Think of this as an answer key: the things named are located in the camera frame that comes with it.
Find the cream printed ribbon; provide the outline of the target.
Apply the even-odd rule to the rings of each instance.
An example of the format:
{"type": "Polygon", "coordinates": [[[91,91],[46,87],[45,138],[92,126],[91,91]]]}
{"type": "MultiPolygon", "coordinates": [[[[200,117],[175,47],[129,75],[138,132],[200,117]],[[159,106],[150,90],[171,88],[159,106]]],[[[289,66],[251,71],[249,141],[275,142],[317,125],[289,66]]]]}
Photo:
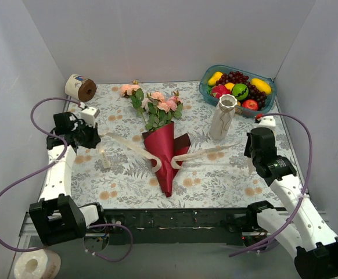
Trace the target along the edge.
{"type": "MultiPolygon", "coordinates": [[[[129,141],[117,135],[116,133],[103,133],[102,135],[100,135],[100,137],[101,138],[110,137],[114,139],[115,141],[119,142],[121,145],[124,145],[130,150],[132,150],[133,152],[137,153],[139,156],[147,160],[154,160],[156,162],[156,165],[151,168],[151,171],[153,173],[157,173],[162,168],[163,161],[161,159],[159,159],[157,156],[153,155],[152,153],[148,152],[147,150],[141,148],[140,146],[134,144],[132,141],[129,141]]],[[[201,156],[204,156],[208,153],[220,152],[223,150],[231,149],[238,144],[240,144],[240,141],[234,144],[230,144],[230,145],[216,146],[214,148],[200,149],[196,152],[187,153],[184,155],[176,155],[170,160],[170,166],[175,170],[180,170],[182,169],[182,166],[178,164],[179,161],[185,162],[188,160],[200,158],[201,156]]]]}

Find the pink artificial flower bunch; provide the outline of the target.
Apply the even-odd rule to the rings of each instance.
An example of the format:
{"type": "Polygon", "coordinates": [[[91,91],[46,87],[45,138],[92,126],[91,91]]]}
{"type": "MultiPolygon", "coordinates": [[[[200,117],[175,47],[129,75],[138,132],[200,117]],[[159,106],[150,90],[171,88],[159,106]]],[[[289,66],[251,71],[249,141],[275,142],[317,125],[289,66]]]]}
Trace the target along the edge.
{"type": "Polygon", "coordinates": [[[137,83],[133,83],[123,84],[119,93],[130,99],[132,107],[143,119],[146,131],[156,131],[182,117],[184,104],[178,90],[166,98],[160,91],[145,94],[137,83]]]}

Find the red wrapping paper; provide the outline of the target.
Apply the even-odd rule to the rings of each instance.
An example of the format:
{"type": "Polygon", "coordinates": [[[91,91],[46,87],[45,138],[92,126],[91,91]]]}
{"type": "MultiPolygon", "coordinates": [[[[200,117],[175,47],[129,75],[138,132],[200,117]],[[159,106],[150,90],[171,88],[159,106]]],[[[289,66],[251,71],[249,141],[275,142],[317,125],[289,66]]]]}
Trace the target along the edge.
{"type": "Polygon", "coordinates": [[[170,160],[176,155],[188,153],[190,138],[187,133],[175,138],[173,121],[156,131],[144,132],[142,136],[146,150],[163,161],[162,168],[155,175],[162,192],[169,198],[173,179],[179,171],[170,166],[170,160]]]}

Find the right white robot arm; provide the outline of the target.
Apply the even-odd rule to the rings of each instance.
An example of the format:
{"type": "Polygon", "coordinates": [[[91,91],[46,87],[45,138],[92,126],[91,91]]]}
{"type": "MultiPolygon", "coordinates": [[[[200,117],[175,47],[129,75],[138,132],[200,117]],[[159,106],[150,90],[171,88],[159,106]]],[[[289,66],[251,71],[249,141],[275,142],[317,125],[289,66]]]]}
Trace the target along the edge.
{"type": "Polygon", "coordinates": [[[338,277],[338,235],[301,187],[289,159],[277,154],[273,131],[252,129],[244,154],[290,214],[284,219],[268,201],[252,203],[247,207],[248,228],[271,233],[293,258],[301,278],[338,277]]]}

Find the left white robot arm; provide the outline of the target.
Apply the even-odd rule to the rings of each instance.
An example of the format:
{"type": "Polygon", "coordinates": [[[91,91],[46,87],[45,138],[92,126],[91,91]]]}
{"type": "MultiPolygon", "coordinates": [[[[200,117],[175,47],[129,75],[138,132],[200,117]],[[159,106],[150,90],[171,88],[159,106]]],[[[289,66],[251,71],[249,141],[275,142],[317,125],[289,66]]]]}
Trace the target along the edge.
{"type": "Polygon", "coordinates": [[[89,203],[78,207],[71,197],[71,175],[77,149],[95,149],[101,142],[96,118],[99,109],[85,108],[76,116],[71,112],[53,116],[55,128],[46,138],[51,167],[38,202],[29,207],[34,227],[45,246],[51,246],[86,235],[87,227],[99,233],[107,219],[102,206],[89,203]]]}

